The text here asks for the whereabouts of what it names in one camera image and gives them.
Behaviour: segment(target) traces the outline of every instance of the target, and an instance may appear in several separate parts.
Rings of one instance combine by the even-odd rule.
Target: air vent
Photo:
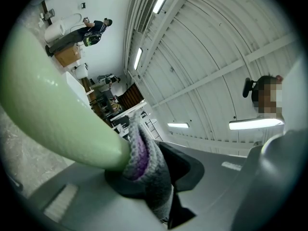
[[[150,18],[155,0],[146,0],[137,26],[137,32],[143,33]]]

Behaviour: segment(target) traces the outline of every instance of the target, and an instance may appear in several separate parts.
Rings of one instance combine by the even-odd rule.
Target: concrete floor
[[[29,5],[17,19],[17,23],[28,28],[42,47],[45,47],[44,33],[48,23],[45,22],[41,28],[38,26],[39,14],[42,12],[41,5]],[[55,57],[52,57],[51,61],[59,73],[69,71],[63,68]],[[25,197],[29,197],[42,183],[72,164],[72,161],[47,150],[26,136],[11,121],[2,107],[0,107],[0,148],[1,159],[7,172],[24,185]]]

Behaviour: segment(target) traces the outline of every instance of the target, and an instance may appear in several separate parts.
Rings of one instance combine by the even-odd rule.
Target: person wearing black cap
[[[112,20],[105,18],[104,21],[94,21],[90,23],[88,19],[84,19],[83,23],[86,27],[82,27],[76,31],[73,31],[65,35],[62,39],[58,40],[50,48],[48,45],[45,46],[45,50],[48,56],[52,57],[55,53],[65,50],[72,47],[74,44],[81,42],[87,33],[90,32],[99,32],[100,34],[104,33],[107,27],[112,25]]]
[[[262,76],[258,81],[246,78],[243,97],[251,91],[251,100],[255,110],[263,117],[274,117],[283,120],[282,116],[282,81],[280,75]]]

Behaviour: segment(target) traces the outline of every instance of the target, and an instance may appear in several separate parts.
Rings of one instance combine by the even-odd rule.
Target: ear
[[[283,78],[282,78],[280,75],[277,75],[277,76],[276,76],[276,79],[277,79],[279,82],[282,82],[282,81],[283,81]]]

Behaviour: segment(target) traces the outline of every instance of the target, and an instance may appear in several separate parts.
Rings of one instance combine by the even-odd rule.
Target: pale green tube
[[[129,160],[128,141],[78,99],[21,26],[3,48],[0,103],[24,133],[59,155],[108,170],[123,170]]]

